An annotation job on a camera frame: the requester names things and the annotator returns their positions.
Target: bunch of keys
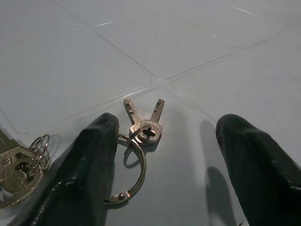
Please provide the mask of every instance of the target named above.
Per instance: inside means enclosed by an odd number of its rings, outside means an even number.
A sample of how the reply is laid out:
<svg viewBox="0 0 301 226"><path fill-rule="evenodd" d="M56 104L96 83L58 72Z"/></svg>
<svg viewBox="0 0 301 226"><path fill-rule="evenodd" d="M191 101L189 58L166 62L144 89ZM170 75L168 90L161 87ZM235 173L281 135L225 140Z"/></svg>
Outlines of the bunch of keys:
<svg viewBox="0 0 301 226"><path fill-rule="evenodd" d="M44 135L26 148L0 130L0 208L21 202L33 193L49 167L45 155L48 144L49 135Z"/></svg>
<svg viewBox="0 0 301 226"><path fill-rule="evenodd" d="M163 111L164 100L158 100L149 120L140 119L136 109L134 108L133 102L130 99L125 99L123 101L123 105L133 124L130 127L130 139L134 138L140 145L154 144L158 142L163 130L163 127L159 124L159 120Z"/></svg>

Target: floor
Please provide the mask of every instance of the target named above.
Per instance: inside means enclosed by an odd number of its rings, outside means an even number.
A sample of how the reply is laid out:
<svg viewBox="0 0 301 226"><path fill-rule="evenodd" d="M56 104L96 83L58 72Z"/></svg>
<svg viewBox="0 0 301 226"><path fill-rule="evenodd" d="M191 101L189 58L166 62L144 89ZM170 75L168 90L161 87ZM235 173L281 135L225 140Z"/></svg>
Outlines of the floor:
<svg viewBox="0 0 301 226"><path fill-rule="evenodd" d="M103 225L247 226L214 137L227 113L301 164L299 0L2 0L0 21L0 126L26 145L51 134L52 161L103 112L128 133L125 97L146 119L165 100L145 183ZM123 152L112 194L139 175Z"/></svg>

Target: tiled floor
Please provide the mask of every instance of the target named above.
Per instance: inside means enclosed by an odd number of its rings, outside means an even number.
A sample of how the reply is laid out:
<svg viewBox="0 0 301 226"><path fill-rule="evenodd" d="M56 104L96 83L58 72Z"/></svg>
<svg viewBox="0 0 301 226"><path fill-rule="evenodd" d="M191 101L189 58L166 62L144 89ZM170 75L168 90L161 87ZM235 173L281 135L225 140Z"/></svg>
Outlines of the tiled floor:
<svg viewBox="0 0 301 226"><path fill-rule="evenodd" d="M53 135L52 160L103 112L127 133L124 97L146 118L166 101L146 181L106 226L246 226L214 138L226 113L301 164L298 0L3 0L0 21L0 126L27 145ZM123 151L112 193L139 173Z"/></svg>

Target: silver key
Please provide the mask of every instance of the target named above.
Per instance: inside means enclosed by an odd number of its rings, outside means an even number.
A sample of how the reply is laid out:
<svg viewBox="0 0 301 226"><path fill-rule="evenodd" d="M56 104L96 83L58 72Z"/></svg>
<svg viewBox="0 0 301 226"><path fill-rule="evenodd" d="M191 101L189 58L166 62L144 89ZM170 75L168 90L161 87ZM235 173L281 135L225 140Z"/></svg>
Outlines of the silver key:
<svg viewBox="0 0 301 226"><path fill-rule="evenodd" d="M12 164L17 159L28 157L34 158L36 153L29 148L19 145L15 140L10 140L5 133L0 130L0 171ZM49 167L49 160L43 156L39 162L40 167L46 170Z"/></svg>
<svg viewBox="0 0 301 226"><path fill-rule="evenodd" d="M31 158L20 158L0 172L0 184L13 196L0 201L0 208L8 207L30 196L43 177L43 170L37 165L30 168Z"/></svg>
<svg viewBox="0 0 301 226"><path fill-rule="evenodd" d="M150 120L141 120L134 105L130 99L124 100L124 106L127 111L128 116L133 123L130 128L130 133L136 132L139 128L146 127L143 131L138 134L136 140L140 144L156 143L162 133L163 127L159 124L159 119L161 117L164 100L159 99Z"/></svg>

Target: metal ring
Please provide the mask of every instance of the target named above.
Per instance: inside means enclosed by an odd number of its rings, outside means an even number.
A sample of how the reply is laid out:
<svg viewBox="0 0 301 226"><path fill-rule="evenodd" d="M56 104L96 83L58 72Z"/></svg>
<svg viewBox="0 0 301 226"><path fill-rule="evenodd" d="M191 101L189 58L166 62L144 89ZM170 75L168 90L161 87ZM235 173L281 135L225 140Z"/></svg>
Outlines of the metal ring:
<svg viewBox="0 0 301 226"><path fill-rule="evenodd" d="M134 133L132 133L132 134L128 137L127 141L126 141L126 147L129 146L131 140L135 140L135 137L136 137L141 131L143 131L143 130L145 130L145 129L147 129L147 128L151 128L151 127L148 126L148 125L145 125L145 126L140 127L139 129L137 129Z"/></svg>
<svg viewBox="0 0 301 226"><path fill-rule="evenodd" d="M128 141L128 139L129 139L129 136L120 134L120 133L118 134L118 143L119 144L126 146L126 142ZM116 195L112 196L111 198L104 200L103 203L105 205L121 204L121 203L129 201L131 198L133 198L133 196L135 194L137 194L137 192L140 190L140 188L143 185L143 182L145 179L145 173L146 173L145 154L144 154L142 148L140 147L140 145L134 139L130 140L130 143L138 150L138 153L139 153L138 157L140 157L141 173L138 178L138 181L131 189L126 190L125 192L116 194Z"/></svg>
<svg viewBox="0 0 301 226"><path fill-rule="evenodd" d="M42 145L45 140L46 140L45 146L43 147L43 150L42 150L41 154L39 155L38 159L36 159L38 154L40 153L40 150L41 150ZM29 165L31 165L35 160L37 160L36 164L32 166L33 168L37 167L37 165L40 163L42 157L44 156L44 154L48 148L49 140L50 140L50 136L48 134L45 134L41 137L36 138L32 142L32 144L29 146L29 149L34 151L36 149L36 147L39 145L38 149L35 152L36 153L35 156L32 158L32 161L29 163Z"/></svg>

